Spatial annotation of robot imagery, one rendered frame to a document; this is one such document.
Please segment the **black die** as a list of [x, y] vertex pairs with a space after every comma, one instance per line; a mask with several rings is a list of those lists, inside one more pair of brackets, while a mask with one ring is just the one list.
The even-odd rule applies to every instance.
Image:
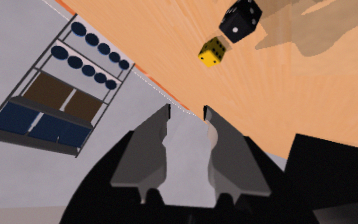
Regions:
[[254, 0], [237, 0], [226, 11], [219, 29], [235, 44], [255, 31], [261, 15]]

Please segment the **yellow die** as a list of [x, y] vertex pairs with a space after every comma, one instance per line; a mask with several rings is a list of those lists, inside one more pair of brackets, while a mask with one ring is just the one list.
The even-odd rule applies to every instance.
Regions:
[[219, 64], [226, 52], [226, 48], [217, 37], [206, 42], [198, 54], [198, 58], [207, 66]]

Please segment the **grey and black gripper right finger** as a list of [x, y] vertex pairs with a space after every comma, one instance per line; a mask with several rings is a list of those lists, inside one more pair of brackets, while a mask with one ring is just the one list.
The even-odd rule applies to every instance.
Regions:
[[294, 183], [249, 136], [208, 105], [203, 115], [212, 152], [208, 182], [216, 201], [229, 193], [235, 209], [270, 224], [320, 224]]

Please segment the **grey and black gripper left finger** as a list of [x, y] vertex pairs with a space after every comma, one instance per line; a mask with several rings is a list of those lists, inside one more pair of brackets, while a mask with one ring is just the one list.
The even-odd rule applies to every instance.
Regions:
[[70, 199], [59, 224], [98, 224], [112, 213], [145, 203], [146, 192], [167, 176], [166, 104], [129, 130], [88, 172]]

